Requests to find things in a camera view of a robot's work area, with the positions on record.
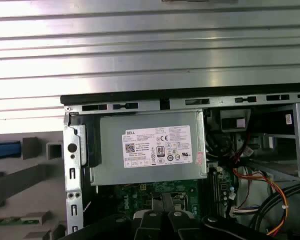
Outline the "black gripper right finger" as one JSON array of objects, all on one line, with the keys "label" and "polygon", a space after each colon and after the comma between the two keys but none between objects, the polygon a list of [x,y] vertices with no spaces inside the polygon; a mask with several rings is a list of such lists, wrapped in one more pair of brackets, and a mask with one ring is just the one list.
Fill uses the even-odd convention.
[{"label": "black gripper right finger", "polygon": [[194,218],[191,212],[175,209],[170,193],[164,193],[164,210],[180,240],[272,240],[273,237],[221,216]]}]

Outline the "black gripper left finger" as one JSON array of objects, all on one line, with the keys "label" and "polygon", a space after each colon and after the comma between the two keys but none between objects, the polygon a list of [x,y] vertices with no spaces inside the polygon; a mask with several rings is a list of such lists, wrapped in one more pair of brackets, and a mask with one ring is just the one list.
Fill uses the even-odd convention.
[{"label": "black gripper left finger", "polygon": [[165,217],[164,195],[152,194],[152,209],[140,210],[129,219],[116,213],[77,230],[63,240],[161,240]]}]

